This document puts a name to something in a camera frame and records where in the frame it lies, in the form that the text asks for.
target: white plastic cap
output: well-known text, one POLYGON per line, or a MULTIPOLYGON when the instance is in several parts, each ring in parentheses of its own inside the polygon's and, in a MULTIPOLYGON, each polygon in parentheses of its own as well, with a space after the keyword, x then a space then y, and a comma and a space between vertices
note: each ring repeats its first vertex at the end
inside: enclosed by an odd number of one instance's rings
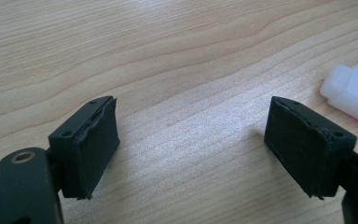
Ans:
POLYGON ((358 66, 337 66, 324 81, 321 94, 328 104, 358 119, 358 66))

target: white bottle cap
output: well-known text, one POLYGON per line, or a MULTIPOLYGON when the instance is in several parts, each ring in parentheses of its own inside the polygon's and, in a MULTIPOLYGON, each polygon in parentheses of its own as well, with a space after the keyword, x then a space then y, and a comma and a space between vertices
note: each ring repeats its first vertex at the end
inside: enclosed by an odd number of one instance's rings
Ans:
POLYGON ((358 66, 337 66, 324 81, 321 94, 330 105, 358 119, 358 66))

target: wooden table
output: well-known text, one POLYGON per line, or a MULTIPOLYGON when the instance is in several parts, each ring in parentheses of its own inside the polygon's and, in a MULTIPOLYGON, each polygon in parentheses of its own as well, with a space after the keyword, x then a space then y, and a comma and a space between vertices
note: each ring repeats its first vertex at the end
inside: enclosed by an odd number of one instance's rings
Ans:
POLYGON ((0 160, 114 95, 121 145, 66 223, 342 223, 263 143, 273 95, 358 136, 319 93, 339 63, 358 0, 0 1, 0 160))

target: wood grain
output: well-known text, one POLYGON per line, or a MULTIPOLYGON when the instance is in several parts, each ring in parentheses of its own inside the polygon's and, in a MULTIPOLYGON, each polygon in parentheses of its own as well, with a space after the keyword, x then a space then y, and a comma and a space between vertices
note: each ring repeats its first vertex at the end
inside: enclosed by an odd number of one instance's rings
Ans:
POLYGON ((66 223, 342 223, 263 144, 272 95, 358 136, 319 93, 338 63, 358 0, 0 1, 0 160, 111 94, 121 145, 66 223))

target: tabletop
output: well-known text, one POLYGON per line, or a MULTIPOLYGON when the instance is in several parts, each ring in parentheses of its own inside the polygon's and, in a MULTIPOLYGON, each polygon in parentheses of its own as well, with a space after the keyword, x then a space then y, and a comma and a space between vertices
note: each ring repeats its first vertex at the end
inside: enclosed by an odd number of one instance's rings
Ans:
POLYGON ((65 223, 342 223, 345 191, 309 198, 263 142, 274 95, 358 137, 319 93, 339 63, 358 0, 0 1, 0 160, 113 95, 120 146, 65 223))

